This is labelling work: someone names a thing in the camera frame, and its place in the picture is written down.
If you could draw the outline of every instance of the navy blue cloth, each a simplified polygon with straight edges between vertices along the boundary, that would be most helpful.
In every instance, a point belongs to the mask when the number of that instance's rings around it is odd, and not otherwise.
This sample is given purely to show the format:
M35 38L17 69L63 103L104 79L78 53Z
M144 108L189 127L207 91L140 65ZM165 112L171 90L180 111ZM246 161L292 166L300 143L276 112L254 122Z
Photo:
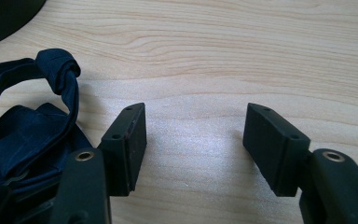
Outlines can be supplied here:
M63 49L40 51L36 59L0 63L0 95L22 81L45 78L69 109L64 113L52 104L36 110L22 105L0 118L0 185L15 193L36 189L59 178L67 156L91 147L76 125L80 67Z

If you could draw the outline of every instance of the wooden table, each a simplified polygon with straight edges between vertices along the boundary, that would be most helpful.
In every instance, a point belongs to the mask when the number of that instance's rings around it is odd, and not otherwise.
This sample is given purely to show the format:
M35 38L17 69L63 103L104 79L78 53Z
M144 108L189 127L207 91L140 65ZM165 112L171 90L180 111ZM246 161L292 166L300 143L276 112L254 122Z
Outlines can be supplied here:
M358 0L48 0L0 42L0 62L70 51L82 68L78 124L94 146L126 105L146 104L136 191L115 223L301 223L241 144L248 103L266 105L358 163ZM65 108L45 80L13 105Z

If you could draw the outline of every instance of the blue strap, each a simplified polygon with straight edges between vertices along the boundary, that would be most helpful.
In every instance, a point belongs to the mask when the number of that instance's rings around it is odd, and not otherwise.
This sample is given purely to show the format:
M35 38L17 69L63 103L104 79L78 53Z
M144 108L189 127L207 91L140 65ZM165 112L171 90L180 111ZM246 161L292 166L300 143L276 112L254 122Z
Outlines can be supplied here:
M91 147L76 126L79 75L75 59L63 49L40 51L35 60L0 63L0 95L24 80L44 77L69 109L67 115L51 104L36 110L17 105L0 118L0 185L26 173L11 186L15 192L34 189L60 175L69 153Z

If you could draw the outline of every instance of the light wood surface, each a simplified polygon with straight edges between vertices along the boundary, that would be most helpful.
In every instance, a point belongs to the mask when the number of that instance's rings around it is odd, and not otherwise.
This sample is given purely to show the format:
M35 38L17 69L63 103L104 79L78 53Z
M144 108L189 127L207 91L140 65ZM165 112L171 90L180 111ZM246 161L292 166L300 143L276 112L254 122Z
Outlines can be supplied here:
M0 42L0 62L70 51L82 68L78 124L94 146L126 105L145 102L136 191L115 223L302 223L241 145L248 103L273 108L358 163L358 0L48 0ZM44 80L13 105L64 108Z

